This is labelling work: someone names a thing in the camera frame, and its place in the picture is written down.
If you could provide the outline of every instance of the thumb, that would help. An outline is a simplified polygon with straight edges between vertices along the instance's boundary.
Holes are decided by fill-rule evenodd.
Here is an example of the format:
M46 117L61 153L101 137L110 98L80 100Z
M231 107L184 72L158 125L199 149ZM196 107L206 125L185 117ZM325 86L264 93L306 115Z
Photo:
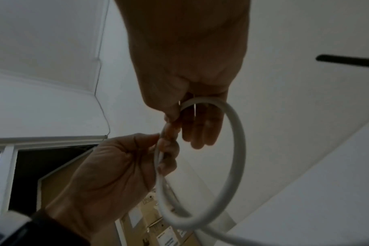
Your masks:
M164 120L168 123L174 122L176 121L179 116L180 116L180 106L179 103L174 104L170 107L164 108L162 110L165 115L164 115Z
M152 147L157 143L159 138L160 138L159 133L155 134L136 133L133 135L116 137L111 140L120 144L127 151L134 151L138 149L146 149Z

